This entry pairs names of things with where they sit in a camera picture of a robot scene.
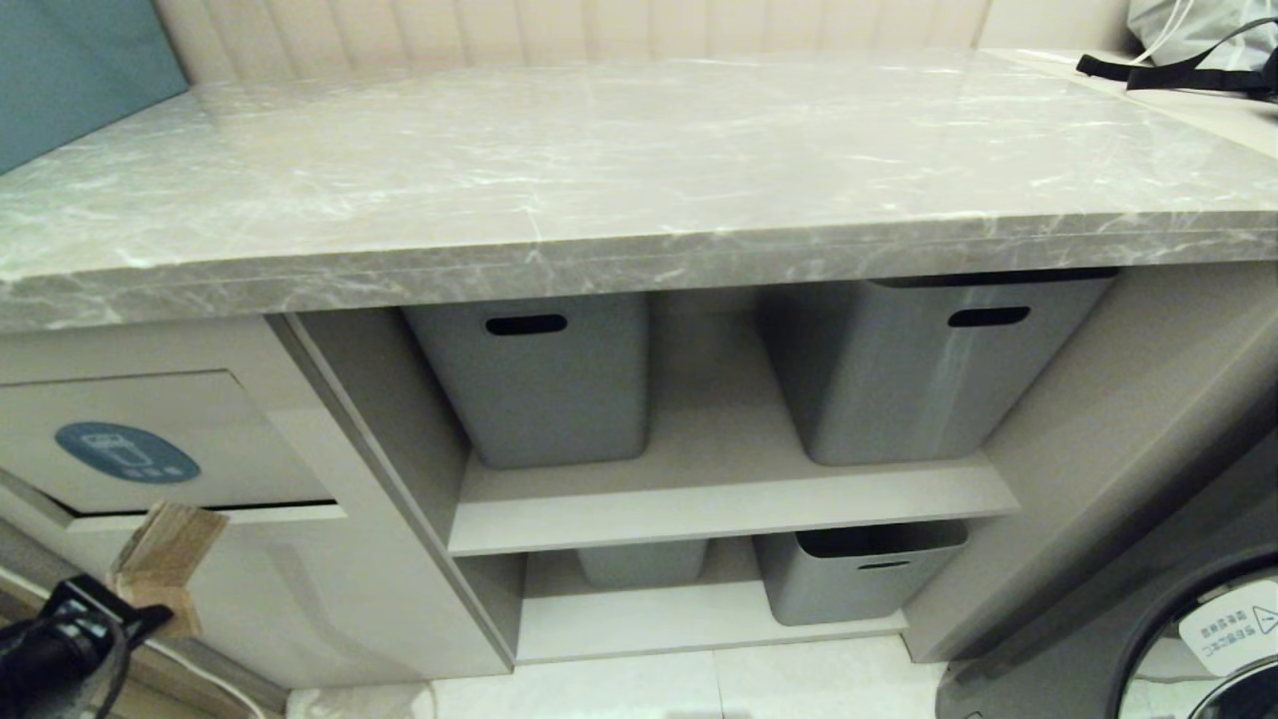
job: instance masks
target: floor tile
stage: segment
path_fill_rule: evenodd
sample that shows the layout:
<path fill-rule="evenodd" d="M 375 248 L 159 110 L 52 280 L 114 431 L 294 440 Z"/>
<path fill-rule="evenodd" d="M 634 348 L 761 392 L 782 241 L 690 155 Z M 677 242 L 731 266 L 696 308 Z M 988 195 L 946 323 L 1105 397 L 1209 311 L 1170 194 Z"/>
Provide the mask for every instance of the floor tile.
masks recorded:
<path fill-rule="evenodd" d="M 537 664 L 433 690 L 438 719 L 721 719 L 708 651 Z"/>
<path fill-rule="evenodd" d="M 428 685 L 299 690 L 289 695 L 288 719 L 435 719 Z"/>
<path fill-rule="evenodd" d="M 911 664 L 900 637 L 730 649 L 714 665 L 725 719 L 933 719 L 944 672 Z"/>

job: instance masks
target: white bag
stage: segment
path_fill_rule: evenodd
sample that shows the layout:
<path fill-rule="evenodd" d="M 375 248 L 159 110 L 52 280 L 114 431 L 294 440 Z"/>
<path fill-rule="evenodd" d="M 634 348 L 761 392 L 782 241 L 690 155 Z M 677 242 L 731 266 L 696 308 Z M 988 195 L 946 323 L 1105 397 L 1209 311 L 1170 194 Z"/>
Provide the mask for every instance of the white bag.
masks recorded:
<path fill-rule="evenodd" d="M 1278 17 L 1278 0 L 1131 0 L 1127 27 L 1141 45 L 1154 47 L 1155 65 L 1167 65 L 1210 49 L 1251 20 L 1273 17 Z M 1159 43 L 1164 32 L 1166 38 Z M 1278 24 L 1269 23 L 1231 38 L 1200 66 L 1259 70 L 1274 49 L 1278 49 Z"/>

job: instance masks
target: wooden block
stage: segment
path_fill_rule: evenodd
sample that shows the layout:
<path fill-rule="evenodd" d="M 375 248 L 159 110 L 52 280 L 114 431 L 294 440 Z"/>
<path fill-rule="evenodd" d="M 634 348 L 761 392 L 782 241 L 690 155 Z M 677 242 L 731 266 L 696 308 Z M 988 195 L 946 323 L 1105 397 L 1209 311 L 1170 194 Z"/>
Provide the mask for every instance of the wooden block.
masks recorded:
<path fill-rule="evenodd" d="M 174 618 L 158 632 L 198 636 L 199 617 L 187 582 L 226 527 L 222 515 L 161 502 L 115 558 L 107 573 L 111 591 L 134 607 L 162 604 Z"/>

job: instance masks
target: sticker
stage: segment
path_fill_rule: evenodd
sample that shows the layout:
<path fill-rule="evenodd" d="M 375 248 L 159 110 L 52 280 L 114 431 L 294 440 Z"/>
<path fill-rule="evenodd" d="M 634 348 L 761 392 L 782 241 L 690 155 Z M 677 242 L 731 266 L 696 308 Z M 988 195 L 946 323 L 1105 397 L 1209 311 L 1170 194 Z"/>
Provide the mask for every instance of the sticker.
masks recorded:
<path fill-rule="evenodd" d="M 160 437 L 107 423 L 75 423 L 58 430 L 58 446 L 89 467 L 129 483 L 170 485 L 199 476 L 199 465 Z"/>
<path fill-rule="evenodd" d="M 1228 677 L 1278 655 L 1278 582 L 1241 586 L 1181 621 L 1181 639 L 1208 672 Z"/>

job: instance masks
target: washing machine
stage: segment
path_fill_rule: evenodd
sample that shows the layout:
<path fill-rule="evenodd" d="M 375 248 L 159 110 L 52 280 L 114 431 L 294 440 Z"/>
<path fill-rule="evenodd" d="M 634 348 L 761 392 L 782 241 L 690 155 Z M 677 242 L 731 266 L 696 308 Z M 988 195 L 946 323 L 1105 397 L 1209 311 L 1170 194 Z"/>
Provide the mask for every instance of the washing machine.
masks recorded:
<path fill-rule="evenodd" d="M 1058 603 L 951 664 L 937 718 L 1278 719 L 1275 467 L 1270 432 Z"/>

